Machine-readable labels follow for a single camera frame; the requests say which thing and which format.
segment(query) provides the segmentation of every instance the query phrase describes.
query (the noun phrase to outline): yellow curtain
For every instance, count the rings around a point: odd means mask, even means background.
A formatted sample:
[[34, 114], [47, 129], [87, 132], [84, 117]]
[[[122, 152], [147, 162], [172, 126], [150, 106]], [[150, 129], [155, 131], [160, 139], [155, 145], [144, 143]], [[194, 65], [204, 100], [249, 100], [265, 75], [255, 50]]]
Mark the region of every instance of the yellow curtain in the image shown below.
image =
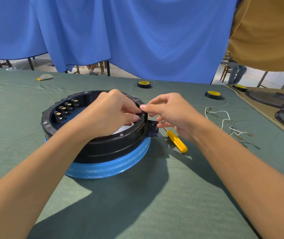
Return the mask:
[[242, 65], [284, 71], [284, 0], [242, 0], [228, 51]]

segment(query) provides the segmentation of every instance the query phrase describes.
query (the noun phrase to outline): white floor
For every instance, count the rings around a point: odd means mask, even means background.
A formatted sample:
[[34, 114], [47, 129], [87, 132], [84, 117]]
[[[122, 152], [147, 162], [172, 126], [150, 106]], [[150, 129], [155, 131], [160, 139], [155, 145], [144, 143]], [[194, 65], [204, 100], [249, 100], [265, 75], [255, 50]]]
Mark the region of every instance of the white floor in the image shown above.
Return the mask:
[[[40, 56], [37, 56], [35, 60], [31, 59], [32, 63], [34, 65], [35, 70], [41, 70], [41, 71], [47, 71], [47, 72], [57, 72], [56, 68], [52, 66], [52, 61], [50, 59], [49, 54], [43, 54]], [[27, 59], [22, 59], [22, 60], [10, 60], [10, 62], [12, 63], [12, 65], [17, 68], [17, 69], [23, 69], [23, 70], [31, 70], [30, 65], [28, 63]], [[216, 71], [214, 80], [212, 81], [212, 84], [227, 84], [228, 79], [229, 79], [229, 75], [227, 74], [224, 82], [222, 82], [220, 80], [221, 76], [222, 76], [222, 72], [224, 70], [224, 65], [220, 65]], [[87, 67], [82, 66], [80, 67], [80, 74], [85, 75], [89, 72], [89, 70], [87, 69]], [[97, 68], [94, 69], [94, 72], [98, 73], [98, 75], [107, 75], [107, 69], [104, 68], [104, 73], [101, 74], [101, 69], [100, 66], [98, 66]], [[129, 72], [126, 72], [118, 67], [116, 67], [113, 64], [110, 64], [110, 75], [113, 77], [127, 77], [127, 78], [136, 78], [138, 79], [138, 77], [130, 74]], [[257, 84], [260, 81], [260, 77], [256, 77], [250, 74], [244, 74], [241, 81], [239, 82], [240, 85], [244, 85], [247, 87], [257, 87]], [[275, 82], [280, 83], [280, 84], [276, 84], [276, 83], [272, 83], [270, 81], [267, 81], [267, 77], [266, 79], [263, 81], [263, 85], [266, 86], [267, 88], [277, 88], [280, 89], [282, 86], [282, 80], [278, 81], [275, 80]]]

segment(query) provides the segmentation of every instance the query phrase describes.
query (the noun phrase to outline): hand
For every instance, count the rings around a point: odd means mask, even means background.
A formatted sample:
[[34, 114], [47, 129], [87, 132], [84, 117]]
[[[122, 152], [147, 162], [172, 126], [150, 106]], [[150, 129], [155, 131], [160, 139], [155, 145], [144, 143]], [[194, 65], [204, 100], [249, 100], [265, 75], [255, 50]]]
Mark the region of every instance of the hand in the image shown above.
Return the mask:
[[141, 110], [119, 90], [102, 92], [98, 98], [65, 126], [72, 126], [87, 141], [116, 132], [140, 119]]
[[178, 134], [188, 140], [191, 140], [194, 120], [204, 118], [178, 93], [159, 95], [140, 109], [151, 117], [159, 115], [156, 118], [159, 128], [175, 127]]

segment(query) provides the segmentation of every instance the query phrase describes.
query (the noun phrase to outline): fingernail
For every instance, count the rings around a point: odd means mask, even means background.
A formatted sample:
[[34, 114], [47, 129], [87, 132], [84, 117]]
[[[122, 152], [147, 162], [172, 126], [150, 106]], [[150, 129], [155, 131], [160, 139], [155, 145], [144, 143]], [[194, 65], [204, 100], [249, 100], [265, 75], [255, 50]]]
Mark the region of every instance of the fingernail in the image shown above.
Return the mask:
[[136, 122], [137, 120], [139, 120], [140, 119], [140, 117], [138, 116], [138, 115], [134, 115], [133, 116], [133, 120]]

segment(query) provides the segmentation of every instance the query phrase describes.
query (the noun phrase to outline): blue curtain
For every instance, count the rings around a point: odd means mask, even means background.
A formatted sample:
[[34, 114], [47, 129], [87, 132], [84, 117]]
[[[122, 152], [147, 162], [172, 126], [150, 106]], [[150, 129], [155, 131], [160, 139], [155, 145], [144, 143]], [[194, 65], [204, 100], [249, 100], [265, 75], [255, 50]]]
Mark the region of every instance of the blue curtain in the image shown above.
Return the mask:
[[59, 72], [110, 59], [144, 79], [210, 83], [237, 1], [0, 0], [0, 59], [48, 51]]

